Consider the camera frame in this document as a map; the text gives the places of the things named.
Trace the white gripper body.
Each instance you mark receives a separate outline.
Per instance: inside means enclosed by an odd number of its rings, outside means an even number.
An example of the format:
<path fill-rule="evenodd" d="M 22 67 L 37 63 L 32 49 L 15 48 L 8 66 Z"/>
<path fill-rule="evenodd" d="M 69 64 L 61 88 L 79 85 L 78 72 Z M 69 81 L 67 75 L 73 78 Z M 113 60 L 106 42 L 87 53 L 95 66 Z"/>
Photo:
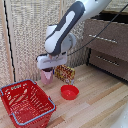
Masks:
<path fill-rule="evenodd" d="M 37 67 L 41 69 L 44 67 L 45 69 L 50 67 L 56 67 L 59 65 L 63 65 L 67 62 L 67 53 L 61 53 L 57 56 L 49 57 L 48 54 L 40 55 L 37 57 Z"/>

